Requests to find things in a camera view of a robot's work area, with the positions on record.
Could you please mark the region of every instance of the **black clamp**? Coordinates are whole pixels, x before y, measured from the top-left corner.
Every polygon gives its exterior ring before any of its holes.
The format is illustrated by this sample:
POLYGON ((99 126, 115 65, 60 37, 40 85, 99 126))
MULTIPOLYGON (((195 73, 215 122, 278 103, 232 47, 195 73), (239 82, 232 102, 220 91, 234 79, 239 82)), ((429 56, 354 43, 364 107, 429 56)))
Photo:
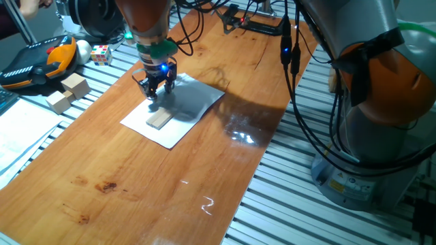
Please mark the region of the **black clamp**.
POLYGON ((218 17, 220 17, 220 19, 223 21, 225 34, 231 33, 236 28, 254 31, 274 37, 280 36, 282 34, 283 20, 279 23, 278 26, 274 27, 269 24, 262 24, 260 22, 251 21, 249 18, 241 20, 240 18, 235 17, 238 11, 239 10, 237 4, 230 4, 230 7, 224 12, 224 14, 220 14, 219 12, 217 12, 218 17))
POLYGON ((350 93, 352 106, 367 100, 371 86, 369 60, 403 43, 403 36, 397 27, 363 43, 359 48, 332 62, 333 68, 353 74, 350 93))

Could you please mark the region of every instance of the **rubik's cube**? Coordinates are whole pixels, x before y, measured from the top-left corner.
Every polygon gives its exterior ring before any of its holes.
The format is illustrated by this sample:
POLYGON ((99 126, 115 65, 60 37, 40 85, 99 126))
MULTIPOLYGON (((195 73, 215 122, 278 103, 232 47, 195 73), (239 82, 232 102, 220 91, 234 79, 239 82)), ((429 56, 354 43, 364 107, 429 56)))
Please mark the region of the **rubik's cube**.
POLYGON ((110 65, 112 62, 112 53, 110 52, 109 46, 94 46, 94 49, 91 52, 91 58, 95 65, 110 65))

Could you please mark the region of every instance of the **white paper sheet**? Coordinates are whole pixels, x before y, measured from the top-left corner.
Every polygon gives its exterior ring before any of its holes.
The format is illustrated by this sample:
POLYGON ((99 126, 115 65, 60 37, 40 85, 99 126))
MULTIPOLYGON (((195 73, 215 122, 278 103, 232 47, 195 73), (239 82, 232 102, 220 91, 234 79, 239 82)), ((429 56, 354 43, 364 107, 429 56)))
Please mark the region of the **white paper sheet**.
POLYGON ((17 160, 13 166, 10 166, 4 174, 0 176, 0 190, 3 189, 3 187, 7 186, 9 182, 14 178, 16 173, 20 171, 20 169, 27 163, 27 161, 35 154, 35 152, 38 150, 38 148, 46 141, 48 136, 50 136, 51 133, 56 129, 54 127, 52 130, 50 130, 46 135, 43 136, 42 139, 40 139, 30 150, 28 150, 23 157, 21 157, 19 160, 17 160))
POLYGON ((0 116, 0 175, 61 121, 54 113, 18 100, 0 116))
POLYGON ((187 74, 177 76, 176 86, 171 94, 162 86, 157 90, 157 101, 146 99, 133 110, 121 124, 166 148, 172 148, 201 119, 205 111, 224 92, 199 82, 187 74), (174 117, 160 130, 147 125, 146 121, 163 107, 175 113, 174 117))

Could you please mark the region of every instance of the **wooden tabletop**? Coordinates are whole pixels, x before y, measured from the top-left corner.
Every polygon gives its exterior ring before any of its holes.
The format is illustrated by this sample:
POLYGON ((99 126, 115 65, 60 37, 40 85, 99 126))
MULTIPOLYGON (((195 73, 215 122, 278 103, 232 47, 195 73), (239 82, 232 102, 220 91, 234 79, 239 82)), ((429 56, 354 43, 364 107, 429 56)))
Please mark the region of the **wooden tabletop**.
MULTIPOLYGON (((137 63, 0 191, 0 232, 21 244, 221 242, 290 97, 280 37, 224 35, 216 15, 204 17, 194 56, 176 56, 178 72, 223 98, 168 150, 120 123, 144 100, 131 79, 137 63)), ((184 22, 193 30, 197 14, 184 22)), ((169 36, 182 38, 180 24, 169 36)), ((302 74, 310 56, 300 46, 302 74)))

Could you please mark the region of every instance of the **wooden cube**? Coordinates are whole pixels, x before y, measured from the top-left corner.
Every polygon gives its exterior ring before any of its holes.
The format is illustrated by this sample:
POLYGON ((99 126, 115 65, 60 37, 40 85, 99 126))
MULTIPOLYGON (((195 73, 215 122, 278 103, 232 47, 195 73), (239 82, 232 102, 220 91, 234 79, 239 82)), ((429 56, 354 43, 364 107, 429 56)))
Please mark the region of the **wooden cube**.
POLYGON ((62 86, 66 91, 73 93, 76 99, 82 99, 91 92, 87 80, 76 73, 62 81, 62 86))
POLYGON ((94 46, 93 51, 91 52, 91 58, 93 59, 95 65, 105 66, 111 64, 113 56, 109 46, 101 45, 94 46))
POLYGON ((173 117, 173 113, 165 108, 159 108, 147 121, 147 125, 160 130, 173 117))
POLYGON ((69 103, 73 103, 73 101, 76 100, 76 96, 74 96, 74 94, 71 91, 65 91, 63 93, 63 95, 65 95, 65 97, 67 97, 69 103))
POLYGON ((46 99, 47 104, 52 108, 53 112, 62 114, 71 107, 67 97, 61 92, 56 91, 46 99))

